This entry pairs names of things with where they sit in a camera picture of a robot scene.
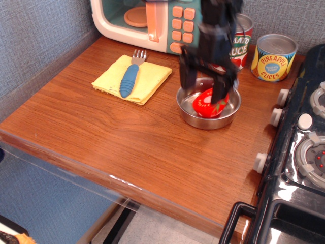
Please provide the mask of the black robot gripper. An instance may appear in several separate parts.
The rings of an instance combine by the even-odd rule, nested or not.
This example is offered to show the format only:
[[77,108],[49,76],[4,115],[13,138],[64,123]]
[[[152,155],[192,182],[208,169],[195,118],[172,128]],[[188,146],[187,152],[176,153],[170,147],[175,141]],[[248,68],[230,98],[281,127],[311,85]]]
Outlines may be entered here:
[[225,68],[225,74],[215,73],[211,104],[224,99],[229,91],[236,87],[238,69],[230,61],[229,52],[236,32],[235,25],[199,25],[198,47],[182,46],[179,56],[180,84],[183,89],[190,89],[196,83],[197,71],[208,73],[209,64]]

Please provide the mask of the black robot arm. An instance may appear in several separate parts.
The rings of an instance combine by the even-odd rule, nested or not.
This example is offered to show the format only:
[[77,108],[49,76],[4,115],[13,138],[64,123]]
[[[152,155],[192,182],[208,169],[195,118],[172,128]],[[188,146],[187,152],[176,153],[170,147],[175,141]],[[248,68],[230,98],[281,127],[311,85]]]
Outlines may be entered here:
[[180,84],[192,88],[200,71],[214,80],[211,104],[224,99],[237,79],[238,68],[231,62],[230,51],[236,33],[237,16],[242,1],[201,1],[202,21],[199,44],[181,47]]

